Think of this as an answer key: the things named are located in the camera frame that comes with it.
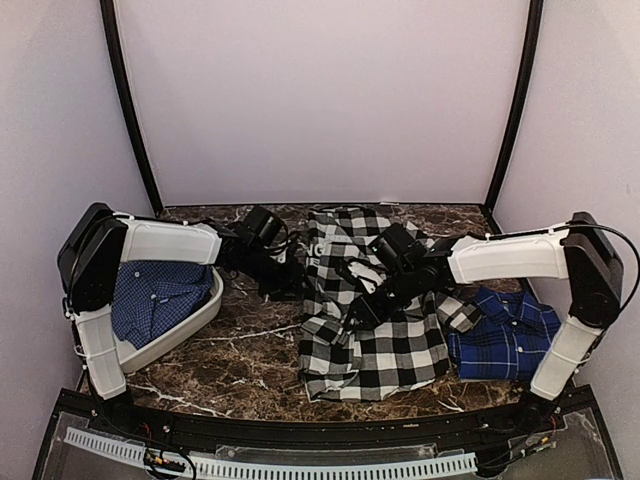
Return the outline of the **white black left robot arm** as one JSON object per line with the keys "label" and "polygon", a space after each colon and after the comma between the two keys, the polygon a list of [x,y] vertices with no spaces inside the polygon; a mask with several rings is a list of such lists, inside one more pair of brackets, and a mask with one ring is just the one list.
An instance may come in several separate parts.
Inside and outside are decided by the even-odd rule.
{"label": "white black left robot arm", "polygon": [[[261,206],[229,226],[210,219],[145,219],[114,212],[104,203],[87,209],[57,258],[63,311],[75,330],[90,384],[108,400],[101,417],[117,434],[131,436],[141,427],[140,412],[118,397],[127,390],[126,374],[168,353],[217,316],[224,291],[221,270],[252,278],[259,295],[272,301],[301,298],[304,268],[295,256],[296,236],[285,235],[279,246],[273,243],[284,226]],[[213,277],[210,297],[200,308],[140,348],[118,339],[111,318],[118,270],[133,261],[204,265]]]}

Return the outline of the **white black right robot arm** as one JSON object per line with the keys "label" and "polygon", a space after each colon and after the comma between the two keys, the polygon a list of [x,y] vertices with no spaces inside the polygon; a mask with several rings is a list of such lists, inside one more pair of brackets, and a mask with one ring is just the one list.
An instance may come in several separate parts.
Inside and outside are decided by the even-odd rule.
{"label": "white black right robot arm", "polygon": [[534,432],[549,416],[578,365],[626,308],[624,267],[607,239],[611,228],[587,212],[544,229],[491,235],[446,237],[427,247],[394,223],[369,245],[386,277],[367,283],[351,302],[343,326],[372,330],[416,297],[456,285],[512,278],[555,278],[570,284],[568,315],[530,383],[528,396],[510,413],[521,434]]}

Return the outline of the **black white checked shirt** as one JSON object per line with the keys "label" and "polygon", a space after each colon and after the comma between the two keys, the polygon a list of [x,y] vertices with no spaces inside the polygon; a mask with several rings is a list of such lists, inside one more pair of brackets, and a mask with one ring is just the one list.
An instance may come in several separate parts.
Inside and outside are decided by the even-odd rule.
{"label": "black white checked shirt", "polygon": [[383,278],[370,243],[390,226],[366,207],[336,207],[308,214],[306,274],[299,342],[300,377],[312,401],[381,401],[421,388],[450,367],[444,331],[464,333],[477,317],[470,302],[448,291],[411,300],[390,321],[372,331],[346,331],[343,322],[360,294],[336,273],[343,260],[357,259]]}

